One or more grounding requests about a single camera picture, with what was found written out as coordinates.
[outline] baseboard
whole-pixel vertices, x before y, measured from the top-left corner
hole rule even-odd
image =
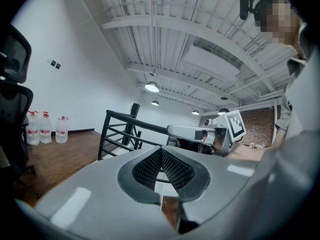
[[[80,129],[80,130],[68,130],[68,134],[80,134],[80,133],[86,133],[86,132],[92,132],[94,131],[95,128],[91,128],[91,129]],[[56,132],[52,131],[51,132],[51,136],[55,136]]]

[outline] plastic jug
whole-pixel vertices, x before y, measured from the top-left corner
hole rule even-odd
[[[40,119],[40,141],[42,143],[50,143],[52,142],[51,139],[51,121],[49,118],[48,112],[43,112],[43,117]]]
[[[38,119],[37,119],[37,111],[28,111],[28,121],[29,124],[26,127],[26,141],[30,145],[38,145],[40,142],[39,134],[38,134]]]
[[[68,120],[65,116],[58,117],[55,127],[55,141],[57,143],[65,143],[68,140]]]

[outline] sleeve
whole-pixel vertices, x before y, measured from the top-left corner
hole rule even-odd
[[[282,96],[281,99],[281,113],[280,119],[275,122],[275,127],[279,130],[282,129],[284,131],[288,130],[288,122],[291,115],[291,108],[289,106],[289,102],[285,95]]]

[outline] air conditioning unit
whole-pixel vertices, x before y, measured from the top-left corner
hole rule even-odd
[[[203,71],[223,82],[236,81],[236,75],[240,70],[214,53],[192,45],[184,57],[184,65]]]

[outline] office chair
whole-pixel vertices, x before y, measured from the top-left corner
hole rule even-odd
[[[0,80],[0,147],[5,154],[2,159],[7,160],[1,174],[6,180],[16,181],[39,197],[19,179],[25,171],[36,173],[33,165],[26,166],[28,150],[22,139],[23,124],[34,95],[30,89],[18,85],[26,81],[31,46],[12,25],[7,33],[0,49],[0,76],[3,77]]]

